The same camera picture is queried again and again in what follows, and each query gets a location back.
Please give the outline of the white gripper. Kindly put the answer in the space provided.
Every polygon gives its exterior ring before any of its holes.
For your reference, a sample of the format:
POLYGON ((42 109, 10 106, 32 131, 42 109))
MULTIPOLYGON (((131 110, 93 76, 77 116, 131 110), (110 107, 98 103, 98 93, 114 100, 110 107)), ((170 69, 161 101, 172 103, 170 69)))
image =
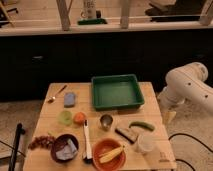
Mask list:
POLYGON ((177 104, 169 100, 166 96, 158 96, 159 107, 161 113, 166 113, 164 115, 164 124, 168 125, 176 116, 175 111, 169 111, 172 108, 175 108, 177 104))

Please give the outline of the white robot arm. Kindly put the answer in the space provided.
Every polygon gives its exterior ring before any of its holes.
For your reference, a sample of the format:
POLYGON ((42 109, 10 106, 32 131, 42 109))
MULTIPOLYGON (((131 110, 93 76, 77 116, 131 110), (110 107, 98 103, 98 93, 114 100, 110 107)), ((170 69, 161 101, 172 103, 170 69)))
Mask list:
POLYGON ((157 99, 165 125, 176 115, 175 107, 191 100, 213 114, 213 87, 205 84, 207 67, 200 62, 192 62, 170 70, 166 76, 166 86, 157 99))

